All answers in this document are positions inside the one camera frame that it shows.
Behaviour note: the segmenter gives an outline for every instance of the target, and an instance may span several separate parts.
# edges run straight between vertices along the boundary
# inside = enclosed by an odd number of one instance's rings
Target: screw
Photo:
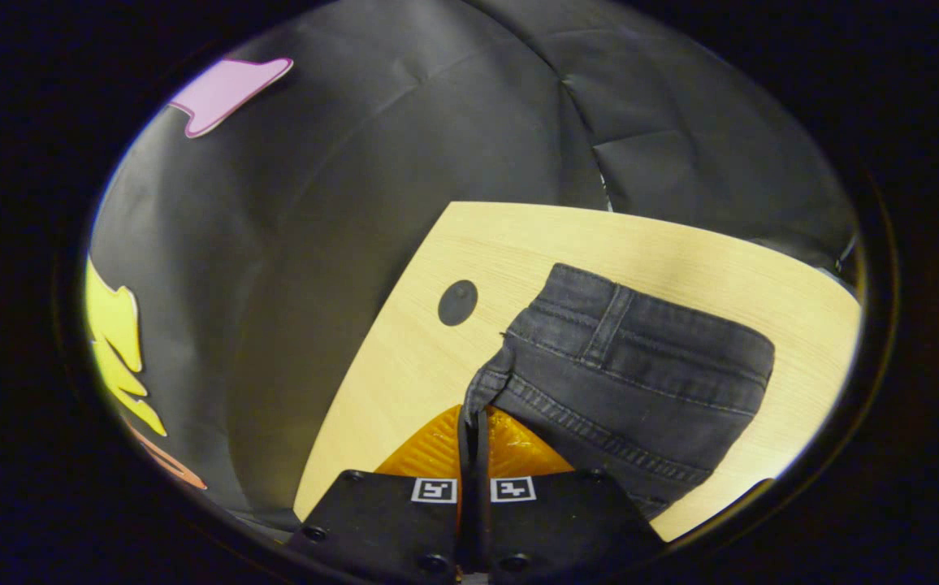
[[[448,559],[440,555],[422,555],[415,564],[427,573],[444,573],[448,570]]]
[[[518,552],[499,561],[499,569],[506,573],[519,573],[531,564],[531,558]]]
[[[306,536],[314,542],[321,542],[328,537],[328,533],[325,532],[325,529],[318,528],[317,526],[303,526],[301,532],[303,532],[303,536]]]

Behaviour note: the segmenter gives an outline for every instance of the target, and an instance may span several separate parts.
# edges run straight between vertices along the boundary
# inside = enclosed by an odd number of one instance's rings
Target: yellow shape
[[[492,478],[573,471],[550,445],[498,408],[487,407],[487,474]]]
[[[434,416],[404,441],[376,473],[410,478],[458,478],[460,408],[456,405]]]
[[[87,327],[93,340],[94,361],[109,392],[123,406],[146,422],[155,432],[166,436],[166,429],[153,407],[131,395],[146,397],[148,390],[135,377],[141,371],[141,342],[138,336],[138,302],[134,293],[120,286],[113,290],[94,269],[87,257],[84,303]]]

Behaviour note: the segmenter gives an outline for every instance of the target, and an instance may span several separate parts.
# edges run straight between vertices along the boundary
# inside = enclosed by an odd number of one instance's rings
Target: belt loop
[[[610,303],[607,304],[607,310],[604,311],[603,318],[596,325],[595,332],[589,344],[581,355],[581,362],[588,366],[600,367],[607,359],[607,351],[610,350],[611,341],[614,340],[614,334],[621,328],[621,321],[628,314],[629,307],[632,305],[632,290],[621,286],[614,286],[614,295],[611,296]]]

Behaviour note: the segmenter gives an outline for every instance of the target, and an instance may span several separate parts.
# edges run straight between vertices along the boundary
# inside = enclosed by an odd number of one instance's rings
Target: wooden table
[[[744,323],[777,346],[762,408],[712,477],[652,521],[672,540],[803,451],[837,399],[859,332],[859,304],[837,282],[771,249],[677,223],[607,211],[452,203],[373,323],[322,425],[294,510],[306,515],[347,469],[375,470],[440,411],[462,401],[499,333],[555,262]],[[469,279],[469,319],[437,318],[441,293]]]

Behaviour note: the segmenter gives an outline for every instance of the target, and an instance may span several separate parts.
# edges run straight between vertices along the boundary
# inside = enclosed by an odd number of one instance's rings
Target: orange shape
[[[134,436],[141,441],[141,444],[145,448],[145,451],[148,452],[148,455],[151,455],[151,458],[155,460],[163,469],[170,471],[173,475],[176,475],[177,478],[180,478],[181,481],[185,481],[188,484],[195,486],[195,488],[206,489],[206,483],[202,482],[202,478],[199,478],[195,471],[189,470],[188,467],[184,466],[184,463],[177,461],[170,455],[168,452],[162,451],[153,441],[147,440],[141,433],[139,433],[134,427],[131,427],[131,423],[127,422],[127,426],[131,428]]]
[[[376,470],[410,478],[459,478],[459,409],[456,405],[415,431]]]
[[[487,451],[487,474],[492,478],[521,478],[574,470],[536,434],[491,406],[487,407]]]

